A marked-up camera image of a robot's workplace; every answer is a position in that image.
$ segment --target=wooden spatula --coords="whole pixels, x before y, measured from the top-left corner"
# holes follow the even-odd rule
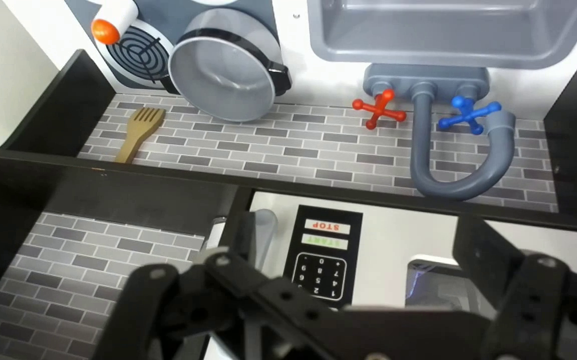
[[[117,154],[115,162],[130,164],[136,151],[142,147],[142,142],[153,137],[157,129],[163,126],[166,118],[166,110],[160,109],[141,109],[136,110],[128,121],[128,132],[127,140]]]

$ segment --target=toy kitchen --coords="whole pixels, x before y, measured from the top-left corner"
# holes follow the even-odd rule
[[[135,269],[220,249],[491,329],[541,255],[577,360],[577,0],[0,0],[0,358],[100,358]]]

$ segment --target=faucet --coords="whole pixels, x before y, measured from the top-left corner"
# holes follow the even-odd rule
[[[410,178],[420,194],[470,200],[487,193],[505,176],[515,151],[515,117],[505,113],[500,103],[475,109],[475,103],[489,93],[489,72],[485,68],[370,65],[364,77],[364,93],[374,94],[384,86],[413,103]],[[475,137],[489,137],[491,151],[479,170],[468,178],[439,183],[428,170],[432,105],[449,100],[460,114],[439,121],[439,130],[468,122]]]

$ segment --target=red faucet handle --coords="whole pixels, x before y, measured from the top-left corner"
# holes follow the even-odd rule
[[[393,118],[396,122],[405,122],[407,121],[407,113],[400,113],[400,110],[386,110],[386,105],[395,100],[395,90],[393,89],[386,89],[383,94],[377,94],[374,97],[374,106],[372,105],[366,105],[363,100],[353,100],[353,109],[355,110],[366,110],[366,113],[372,113],[372,117],[366,121],[366,129],[372,130],[377,126],[377,121],[381,117],[386,117],[386,118]]]

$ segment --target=keypad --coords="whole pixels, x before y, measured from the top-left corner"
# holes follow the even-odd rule
[[[340,301],[347,283],[347,260],[301,253],[294,259],[293,283],[314,298]]]

